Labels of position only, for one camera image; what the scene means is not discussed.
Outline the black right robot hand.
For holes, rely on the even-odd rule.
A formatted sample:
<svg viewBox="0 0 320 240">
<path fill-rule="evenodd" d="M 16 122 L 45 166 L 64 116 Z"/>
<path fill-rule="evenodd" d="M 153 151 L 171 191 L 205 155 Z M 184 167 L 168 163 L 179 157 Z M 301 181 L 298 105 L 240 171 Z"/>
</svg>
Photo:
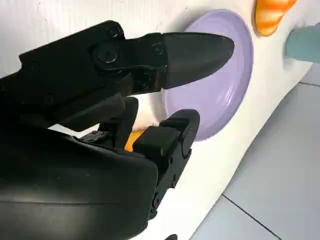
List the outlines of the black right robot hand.
<svg viewBox="0 0 320 240">
<path fill-rule="evenodd" d="M 221 69 L 234 41 L 202 32 L 127 39 L 108 20 L 20 55 L 0 80 L 0 237 L 128 240 L 192 154 L 200 114 L 181 109 L 125 145 L 136 95 Z"/>
</svg>

